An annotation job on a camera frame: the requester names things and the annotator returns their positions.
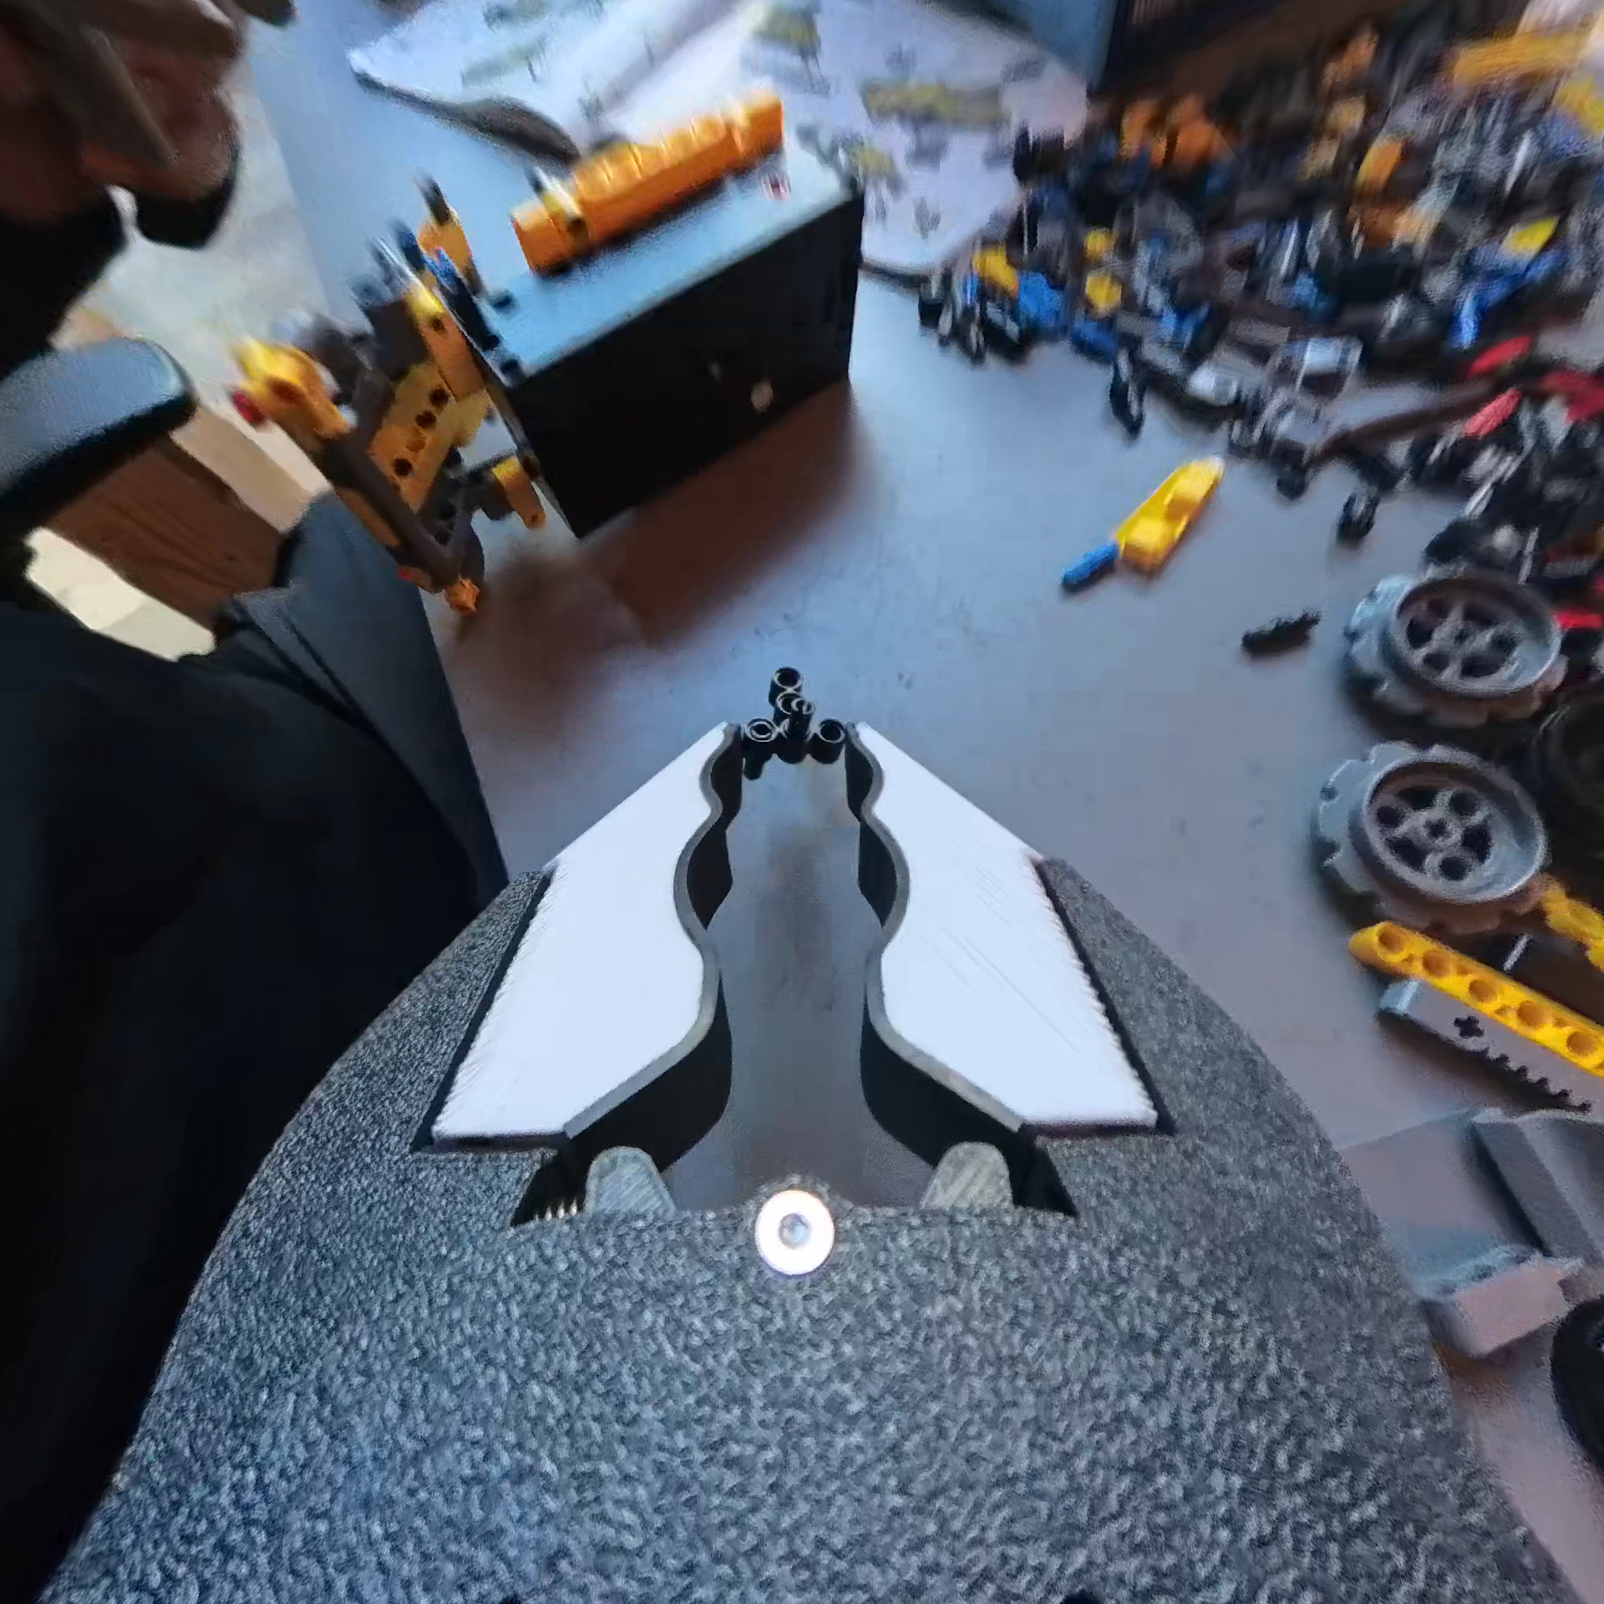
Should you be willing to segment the person's left hand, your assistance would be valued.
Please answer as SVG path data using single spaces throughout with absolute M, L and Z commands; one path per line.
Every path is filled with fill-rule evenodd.
M 285 24 L 293 3 L 5 1 L 6 34 L 22 47 L 43 105 L 96 145 L 159 168 L 174 162 L 131 45 L 218 55 L 239 43 L 239 19 Z

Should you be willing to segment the group of grey toothed wheels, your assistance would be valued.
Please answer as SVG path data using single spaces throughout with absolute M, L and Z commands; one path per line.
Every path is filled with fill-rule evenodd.
M 1318 792 L 1314 847 L 1353 905 L 1439 935 L 1546 926 L 1601 964 L 1601 653 L 1578 664 L 1530 584 L 1389 574 L 1343 634 L 1385 735 Z

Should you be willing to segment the person's dark clothed body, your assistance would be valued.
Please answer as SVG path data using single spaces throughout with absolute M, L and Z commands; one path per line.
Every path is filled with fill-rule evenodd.
M 215 647 L 3 630 L 3 1586 L 33 1600 L 253 1174 L 509 882 L 423 593 L 339 502 Z

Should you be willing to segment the pile of mixed brick parts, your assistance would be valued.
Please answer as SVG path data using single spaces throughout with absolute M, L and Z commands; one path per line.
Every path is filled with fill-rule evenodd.
M 917 292 L 973 360 L 1064 341 L 1198 408 L 1234 347 L 1337 378 L 1507 387 L 1601 297 L 1601 3 L 1400 3 L 1204 93 L 1110 95 L 1015 137 L 1013 210 Z

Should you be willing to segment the grey desk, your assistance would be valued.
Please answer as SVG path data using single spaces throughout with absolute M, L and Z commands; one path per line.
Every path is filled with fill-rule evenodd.
M 367 242 L 442 183 L 493 275 L 518 265 L 516 158 L 364 89 L 348 45 L 371 3 L 299 3 L 251 64 L 339 311 Z M 1101 372 L 1064 347 L 973 366 L 912 301 L 864 278 L 850 385 L 579 544 L 493 527 L 478 616 L 434 607 L 512 874 L 562 845 L 717 721 L 803 668 L 826 716 L 868 719 L 1034 847 L 1064 857 L 1255 1036 L 1334 1145 L 1513 1103 L 1477 1065 L 1376 1017 L 1376 977 L 1311 861 L 1322 781 L 1377 731 L 1351 702 L 1341 626 L 1441 527 L 1416 500 L 1358 549 L 1324 473 L 1284 506 L 1234 464 L 1156 580 L 1064 593 L 1061 570 L 1198 441 L 1164 408 L 1135 443 Z M 1313 641 L 1253 660 L 1257 624 L 1305 609 Z M 864 1203 L 912 1201 L 919 1164 L 864 1107 L 858 1040 L 877 922 L 856 886 L 839 769 L 774 763 L 730 836 L 713 933 L 736 1080 L 671 1172 L 724 1206 L 803 1172 Z M 1450 1369 L 1511 1500 L 1601 1600 L 1601 1478 L 1557 1416 L 1542 1353 Z

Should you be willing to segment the yellow panel piece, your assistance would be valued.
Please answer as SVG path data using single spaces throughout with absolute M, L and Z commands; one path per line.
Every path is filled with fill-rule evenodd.
M 1209 454 L 1173 469 L 1116 528 L 1120 563 L 1141 574 L 1160 572 L 1208 511 L 1227 473 Z

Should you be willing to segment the pile of black red pins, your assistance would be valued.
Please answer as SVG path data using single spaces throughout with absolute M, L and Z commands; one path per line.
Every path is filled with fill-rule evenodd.
M 1263 387 L 1240 402 L 1229 443 L 1269 467 L 1290 502 L 1326 467 L 1351 473 L 1347 498 L 1379 492 L 1377 521 L 1400 494 L 1454 502 L 1425 565 L 1467 565 L 1534 588 L 1567 635 L 1601 647 L 1601 425 L 1601 362 L 1511 339 L 1444 393 L 1347 423 L 1290 389 Z M 1334 546 L 1356 551 L 1372 534 Z

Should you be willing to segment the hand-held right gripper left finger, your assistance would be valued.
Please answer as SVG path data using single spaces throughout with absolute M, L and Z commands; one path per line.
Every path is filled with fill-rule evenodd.
M 444 1149 L 608 1147 L 673 1166 L 732 1090 L 711 924 L 730 895 L 738 725 L 715 725 L 541 872 L 430 1117 Z

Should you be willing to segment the pile of yellow beams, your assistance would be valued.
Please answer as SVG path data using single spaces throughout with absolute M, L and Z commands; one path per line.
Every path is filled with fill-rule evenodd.
M 1349 945 L 1385 979 L 1379 1015 L 1525 1096 L 1601 1117 L 1601 912 L 1555 887 L 1525 928 L 1473 949 L 1395 920 Z

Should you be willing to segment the yellow black toy vehicle model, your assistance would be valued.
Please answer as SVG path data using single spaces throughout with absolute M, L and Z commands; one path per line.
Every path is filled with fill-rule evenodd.
M 236 351 L 281 431 L 413 586 L 478 609 L 480 519 L 587 536 L 845 381 L 868 196 L 751 89 L 614 141 L 518 206 L 497 284 L 436 183 L 371 242 L 356 324 Z

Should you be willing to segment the grey battery hub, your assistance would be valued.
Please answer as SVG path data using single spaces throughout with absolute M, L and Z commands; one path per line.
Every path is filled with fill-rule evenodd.
M 1601 1120 L 1448 1115 L 1341 1157 L 1439 1346 L 1490 1357 L 1601 1294 Z

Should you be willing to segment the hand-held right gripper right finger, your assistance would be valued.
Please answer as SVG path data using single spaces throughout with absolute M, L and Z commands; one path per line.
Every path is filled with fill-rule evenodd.
M 870 1023 L 923 1082 L 1022 1136 L 1152 1134 L 1160 1105 L 1045 859 L 871 723 L 849 725 Z

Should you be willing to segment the white instruction booklet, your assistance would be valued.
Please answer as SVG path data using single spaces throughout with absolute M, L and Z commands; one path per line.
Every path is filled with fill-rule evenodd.
M 864 257 L 933 273 L 1015 196 L 1020 131 L 1076 133 L 1085 78 L 967 5 L 423 3 L 348 64 L 367 87 L 554 156 L 774 91 L 789 139 L 866 191 Z

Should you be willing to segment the small black connector piece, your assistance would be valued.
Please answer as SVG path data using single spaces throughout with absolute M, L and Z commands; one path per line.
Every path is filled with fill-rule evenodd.
M 744 721 L 738 739 L 744 777 L 759 779 L 772 763 L 839 763 L 849 746 L 849 727 L 816 710 L 799 668 L 782 666 L 768 681 L 768 710 Z

